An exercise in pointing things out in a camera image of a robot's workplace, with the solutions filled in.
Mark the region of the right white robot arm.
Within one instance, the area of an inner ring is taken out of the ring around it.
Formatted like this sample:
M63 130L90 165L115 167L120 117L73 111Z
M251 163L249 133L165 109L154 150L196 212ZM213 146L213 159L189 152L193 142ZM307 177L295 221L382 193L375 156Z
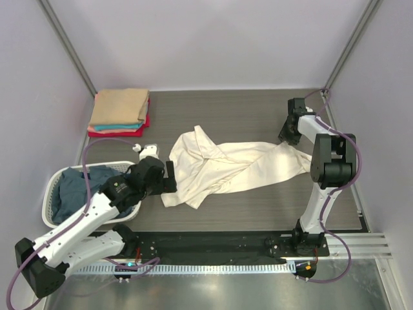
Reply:
M281 129L279 139L296 145L305 136L313 143L310 177L314 182L307 208L288 240L298 255L312 255L323 247L326 221L336 198L358 176L356 137L324 123L314 113L292 114Z

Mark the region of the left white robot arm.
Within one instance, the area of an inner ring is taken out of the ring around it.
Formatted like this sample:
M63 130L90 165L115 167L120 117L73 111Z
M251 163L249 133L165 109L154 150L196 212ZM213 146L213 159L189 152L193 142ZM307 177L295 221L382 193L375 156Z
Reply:
M124 224L117 224L98 238L81 241L99 226L137 206L147 196L175 193L172 161L147 156L125 173L112 176L84 207L49 233L34 241L23 238L15 245L19 272L38 298L58 290L78 269L110 256L130 256L138 238Z

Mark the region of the cream white t shirt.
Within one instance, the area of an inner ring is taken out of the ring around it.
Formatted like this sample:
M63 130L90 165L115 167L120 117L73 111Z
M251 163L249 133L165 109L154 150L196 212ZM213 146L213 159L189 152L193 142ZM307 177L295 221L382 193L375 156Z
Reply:
M243 192L287 181L310 171L311 155L283 142L216 145L199 126L178 137L169 155L177 191L162 194L165 207L198 209L210 194Z

